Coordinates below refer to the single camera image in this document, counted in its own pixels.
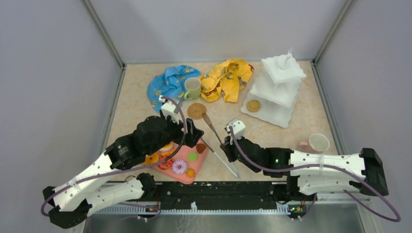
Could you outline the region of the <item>round tan muffin cake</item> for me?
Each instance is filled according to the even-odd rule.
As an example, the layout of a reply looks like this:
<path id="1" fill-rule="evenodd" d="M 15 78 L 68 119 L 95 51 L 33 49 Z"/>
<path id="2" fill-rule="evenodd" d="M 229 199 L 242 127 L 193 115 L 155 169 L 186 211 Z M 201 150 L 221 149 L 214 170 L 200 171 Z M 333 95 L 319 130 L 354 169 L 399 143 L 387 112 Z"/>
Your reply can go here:
<path id="1" fill-rule="evenodd" d="M 258 100 L 250 100 L 246 104 L 246 109 L 249 112 L 252 112 L 252 113 L 258 112 L 260 110 L 260 108 L 261 108 L 261 105 L 260 105 L 260 102 Z"/>

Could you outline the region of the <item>green round macaron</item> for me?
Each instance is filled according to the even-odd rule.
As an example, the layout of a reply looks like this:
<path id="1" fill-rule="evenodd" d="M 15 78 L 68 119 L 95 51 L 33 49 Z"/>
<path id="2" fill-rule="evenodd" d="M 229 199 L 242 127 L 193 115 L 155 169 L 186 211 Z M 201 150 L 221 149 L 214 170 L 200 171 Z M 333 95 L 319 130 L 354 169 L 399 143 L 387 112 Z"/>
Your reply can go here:
<path id="1" fill-rule="evenodd" d="M 197 154 L 197 153 L 195 153 L 195 152 L 190 152 L 190 153 L 188 154 L 188 160 L 189 160 L 190 162 L 195 162 L 197 159 L 198 159 L 198 154 Z"/>

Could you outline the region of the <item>purple sprinkled donut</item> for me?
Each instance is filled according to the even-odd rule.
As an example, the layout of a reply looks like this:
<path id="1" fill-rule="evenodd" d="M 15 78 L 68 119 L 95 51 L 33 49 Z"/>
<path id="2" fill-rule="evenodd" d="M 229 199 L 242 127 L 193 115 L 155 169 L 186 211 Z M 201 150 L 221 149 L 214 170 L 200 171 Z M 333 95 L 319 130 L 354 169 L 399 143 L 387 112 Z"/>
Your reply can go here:
<path id="1" fill-rule="evenodd" d="M 187 169 L 188 164 L 182 159 L 175 160 L 172 164 L 172 171 L 177 175 L 186 173 Z"/>

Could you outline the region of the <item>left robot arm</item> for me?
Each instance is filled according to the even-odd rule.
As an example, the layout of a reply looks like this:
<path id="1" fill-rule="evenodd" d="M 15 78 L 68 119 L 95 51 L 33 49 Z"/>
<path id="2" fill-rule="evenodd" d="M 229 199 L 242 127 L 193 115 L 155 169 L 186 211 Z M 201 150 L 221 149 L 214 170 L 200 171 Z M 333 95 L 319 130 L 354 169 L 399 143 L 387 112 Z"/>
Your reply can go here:
<path id="1" fill-rule="evenodd" d="M 60 228 L 69 229 L 84 222 L 105 207 L 133 199 L 151 200 L 156 184 L 151 174 L 142 172 L 122 184 L 104 187 L 113 177 L 145 169 L 146 157 L 168 144 L 177 144 L 177 150 L 195 147 L 204 131 L 190 118 L 179 119 L 175 113 L 149 116 L 128 135 L 119 137 L 85 170 L 66 184 L 43 190 L 44 204 L 51 209 L 40 212 Z"/>

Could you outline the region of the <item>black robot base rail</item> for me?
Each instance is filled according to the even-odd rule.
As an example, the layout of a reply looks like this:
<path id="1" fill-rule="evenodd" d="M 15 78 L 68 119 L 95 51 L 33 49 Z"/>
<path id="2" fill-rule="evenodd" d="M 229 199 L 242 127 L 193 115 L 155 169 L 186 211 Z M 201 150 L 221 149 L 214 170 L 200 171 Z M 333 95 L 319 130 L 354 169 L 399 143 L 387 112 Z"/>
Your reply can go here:
<path id="1" fill-rule="evenodd" d="M 138 201 L 154 202 L 162 210 L 188 210 L 192 203 L 199 210 L 271 210 L 313 198 L 285 182 L 162 182 Z"/>

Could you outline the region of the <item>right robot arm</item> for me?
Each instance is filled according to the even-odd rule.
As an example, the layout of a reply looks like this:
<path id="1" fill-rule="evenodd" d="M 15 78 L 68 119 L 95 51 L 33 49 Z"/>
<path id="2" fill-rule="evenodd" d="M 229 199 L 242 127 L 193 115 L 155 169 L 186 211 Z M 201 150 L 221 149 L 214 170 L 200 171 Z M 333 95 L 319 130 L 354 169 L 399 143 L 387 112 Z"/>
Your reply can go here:
<path id="1" fill-rule="evenodd" d="M 227 136 L 220 145 L 230 162 L 239 161 L 255 173 L 287 178 L 291 200 L 320 192 L 360 192 L 387 196 L 383 162 L 372 148 L 350 155 L 322 155 L 287 148 L 263 148 L 245 137 Z"/>

